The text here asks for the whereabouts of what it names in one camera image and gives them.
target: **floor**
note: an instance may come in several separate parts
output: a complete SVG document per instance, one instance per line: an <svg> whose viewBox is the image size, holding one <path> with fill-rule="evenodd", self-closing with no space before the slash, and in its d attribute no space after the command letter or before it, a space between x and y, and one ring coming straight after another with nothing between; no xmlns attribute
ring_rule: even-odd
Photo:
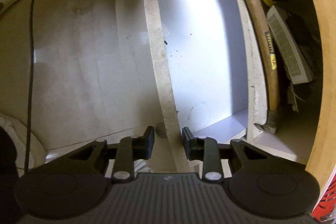
<svg viewBox="0 0 336 224"><path fill-rule="evenodd" d="M32 131L46 150L101 136L115 143L162 121L139 2L36 0ZM24 124L29 5L0 17L0 112Z"/></svg>

